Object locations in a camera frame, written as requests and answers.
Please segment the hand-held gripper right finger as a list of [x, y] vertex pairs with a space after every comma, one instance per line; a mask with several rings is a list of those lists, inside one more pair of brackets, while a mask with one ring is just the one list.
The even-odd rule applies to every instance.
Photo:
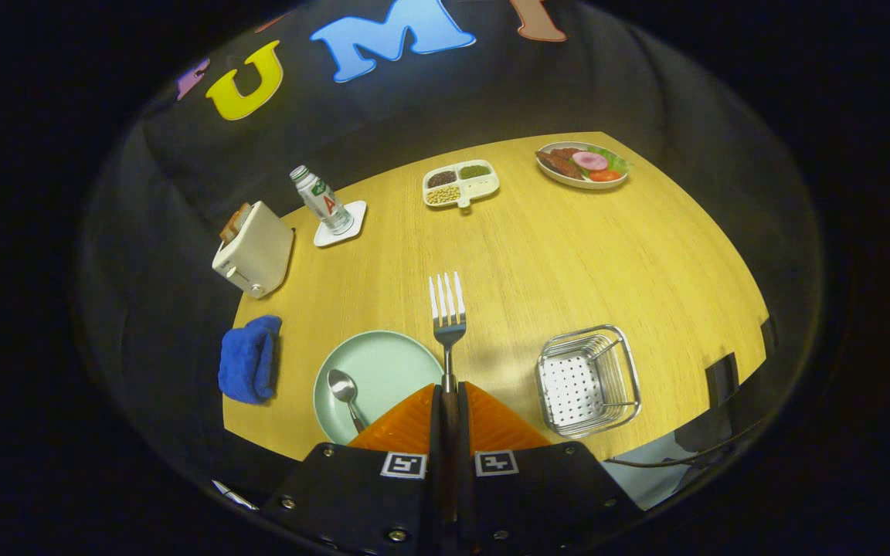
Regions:
[[642, 510], [579, 441], [524, 446], [527, 425], [469, 382], [457, 402], [457, 534], [470, 553], [586, 553]]

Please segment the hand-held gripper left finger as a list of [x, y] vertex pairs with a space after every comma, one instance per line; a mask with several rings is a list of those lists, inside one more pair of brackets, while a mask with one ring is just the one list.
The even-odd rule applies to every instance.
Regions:
[[440, 541], [440, 387], [424, 453], [322, 442], [259, 513], [282, 534], [328, 555], [435, 555]]

